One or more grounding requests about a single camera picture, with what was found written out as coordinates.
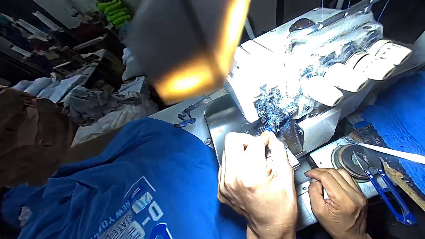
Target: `hand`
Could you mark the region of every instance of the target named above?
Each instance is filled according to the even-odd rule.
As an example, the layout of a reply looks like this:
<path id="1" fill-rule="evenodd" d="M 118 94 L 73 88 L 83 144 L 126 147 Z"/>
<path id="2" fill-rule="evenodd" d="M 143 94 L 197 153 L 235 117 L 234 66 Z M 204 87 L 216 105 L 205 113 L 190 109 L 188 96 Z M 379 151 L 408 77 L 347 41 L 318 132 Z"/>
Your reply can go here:
<path id="1" fill-rule="evenodd" d="M 247 238 L 295 238 L 294 172 L 285 146 L 272 132 L 226 135 L 217 198 L 246 217 Z"/>
<path id="2" fill-rule="evenodd" d="M 334 239 L 366 239 L 367 200 L 343 169 L 316 168 L 305 175 L 313 214 Z M 329 199 L 323 199 L 323 188 Z"/>

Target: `blue t-shirt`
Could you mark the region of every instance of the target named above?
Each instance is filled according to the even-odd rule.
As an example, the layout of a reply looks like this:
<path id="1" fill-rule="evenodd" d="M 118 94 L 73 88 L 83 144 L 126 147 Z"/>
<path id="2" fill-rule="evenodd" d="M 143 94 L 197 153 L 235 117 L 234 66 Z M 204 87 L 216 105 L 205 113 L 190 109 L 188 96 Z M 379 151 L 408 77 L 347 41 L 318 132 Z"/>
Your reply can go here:
<path id="1" fill-rule="evenodd" d="M 133 121 L 28 196 L 19 238 L 246 238 L 246 220 L 217 200 L 217 172 L 214 151 L 192 134 Z"/>

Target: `right hand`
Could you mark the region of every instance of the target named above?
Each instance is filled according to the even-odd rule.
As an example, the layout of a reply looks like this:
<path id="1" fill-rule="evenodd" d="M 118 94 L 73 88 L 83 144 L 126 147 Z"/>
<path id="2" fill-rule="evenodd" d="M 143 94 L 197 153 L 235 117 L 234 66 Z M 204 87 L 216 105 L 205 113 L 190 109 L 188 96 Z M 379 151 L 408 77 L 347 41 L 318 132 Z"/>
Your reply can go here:
<path id="1" fill-rule="evenodd" d="M 367 239 L 367 200 L 358 184 L 343 169 L 316 168 L 305 175 L 313 214 L 334 239 Z M 323 188 L 329 199 L 323 198 Z"/>

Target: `blue fabric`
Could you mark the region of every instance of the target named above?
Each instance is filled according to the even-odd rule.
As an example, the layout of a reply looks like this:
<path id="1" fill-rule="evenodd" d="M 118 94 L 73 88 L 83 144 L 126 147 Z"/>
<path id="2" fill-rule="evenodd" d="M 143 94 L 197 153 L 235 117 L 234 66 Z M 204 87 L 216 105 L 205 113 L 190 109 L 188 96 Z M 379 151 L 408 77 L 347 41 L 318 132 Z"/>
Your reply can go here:
<path id="1" fill-rule="evenodd" d="M 1 204 L 2 219 L 12 227 L 19 228 L 18 217 L 21 207 L 28 195 L 35 192 L 38 187 L 30 187 L 26 184 L 19 185 L 6 192 Z"/>
<path id="2" fill-rule="evenodd" d="M 425 155 L 425 71 L 404 77 L 382 92 L 362 117 L 372 123 L 390 148 Z M 399 161 L 425 194 L 425 165 Z"/>
<path id="3" fill-rule="evenodd" d="M 245 238 L 245 219 L 217 200 L 217 172 L 214 151 L 187 131 L 130 122 L 28 197 L 19 238 Z"/>

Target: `left hand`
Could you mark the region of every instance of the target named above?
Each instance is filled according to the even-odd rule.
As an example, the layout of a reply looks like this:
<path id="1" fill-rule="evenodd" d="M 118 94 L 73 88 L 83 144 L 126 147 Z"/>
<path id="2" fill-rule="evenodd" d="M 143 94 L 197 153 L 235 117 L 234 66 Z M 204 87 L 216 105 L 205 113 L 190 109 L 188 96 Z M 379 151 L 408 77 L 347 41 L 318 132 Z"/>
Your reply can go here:
<path id="1" fill-rule="evenodd" d="M 246 217 L 247 237 L 295 238 L 294 172 L 272 132 L 258 137 L 228 133 L 218 180 L 218 199 Z"/>

